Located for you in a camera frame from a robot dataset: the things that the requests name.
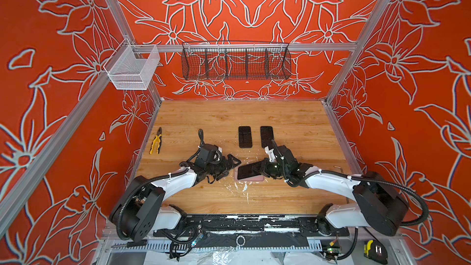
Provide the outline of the black phone case with holes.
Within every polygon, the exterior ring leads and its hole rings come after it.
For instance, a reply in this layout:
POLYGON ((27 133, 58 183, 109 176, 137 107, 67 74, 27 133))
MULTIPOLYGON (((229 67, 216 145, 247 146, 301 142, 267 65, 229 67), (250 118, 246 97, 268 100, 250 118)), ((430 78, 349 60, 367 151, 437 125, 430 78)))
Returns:
POLYGON ((239 147, 240 148, 252 148, 253 147, 250 126, 239 126, 238 135, 239 135, 239 147))

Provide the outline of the pink phone case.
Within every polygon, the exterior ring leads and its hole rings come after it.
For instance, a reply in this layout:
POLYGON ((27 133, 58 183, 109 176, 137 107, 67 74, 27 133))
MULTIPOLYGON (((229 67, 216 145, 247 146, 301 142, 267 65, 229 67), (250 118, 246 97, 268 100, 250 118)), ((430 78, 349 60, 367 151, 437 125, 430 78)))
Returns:
POLYGON ((238 170, 239 169, 236 169, 234 171, 234 180, 236 180, 236 181, 240 181, 240 182, 263 182, 264 179, 265 179, 265 177, 263 175, 249 177, 249 178, 246 178, 246 179, 238 179, 238 170))

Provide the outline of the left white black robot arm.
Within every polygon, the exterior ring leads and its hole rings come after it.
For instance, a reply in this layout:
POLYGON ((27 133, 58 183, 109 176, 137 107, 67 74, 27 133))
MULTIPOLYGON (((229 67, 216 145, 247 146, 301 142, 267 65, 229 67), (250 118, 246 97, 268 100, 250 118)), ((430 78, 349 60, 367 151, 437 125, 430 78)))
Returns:
POLYGON ((204 180, 213 184, 240 166, 241 161, 232 154, 224 156, 221 147, 205 143, 202 129, 198 136, 197 151, 177 171, 150 179, 140 175, 128 184, 109 216, 121 240, 138 242, 151 231, 175 229, 183 212, 172 206, 163 208, 165 200, 204 180))

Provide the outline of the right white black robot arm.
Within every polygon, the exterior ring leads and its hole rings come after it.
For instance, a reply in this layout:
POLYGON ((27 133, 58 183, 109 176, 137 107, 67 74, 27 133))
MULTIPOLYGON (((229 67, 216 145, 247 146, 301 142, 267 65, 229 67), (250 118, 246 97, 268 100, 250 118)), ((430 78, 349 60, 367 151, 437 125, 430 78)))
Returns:
POLYGON ((350 175, 300 163, 286 146, 270 142, 267 158, 251 169, 256 175, 283 180, 292 188, 323 190, 343 196, 349 204, 327 204, 318 213, 318 229, 324 235, 332 228, 372 228, 395 236, 399 228, 416 226, 429 217, 425 200, 407 186, 387 182, 376 172, 350 175))

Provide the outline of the black phone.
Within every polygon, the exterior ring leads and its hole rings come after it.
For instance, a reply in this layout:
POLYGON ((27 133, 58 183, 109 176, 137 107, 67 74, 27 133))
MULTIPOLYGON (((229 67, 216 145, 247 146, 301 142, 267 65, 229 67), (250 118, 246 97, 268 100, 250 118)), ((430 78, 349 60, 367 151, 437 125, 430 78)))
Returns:
POLYGON ((238 167, 238 179, 246 179, 249 177, 258 176, 257 171, 260 169, 253 169, 255 163, 247 164, 245 166, 238 167))

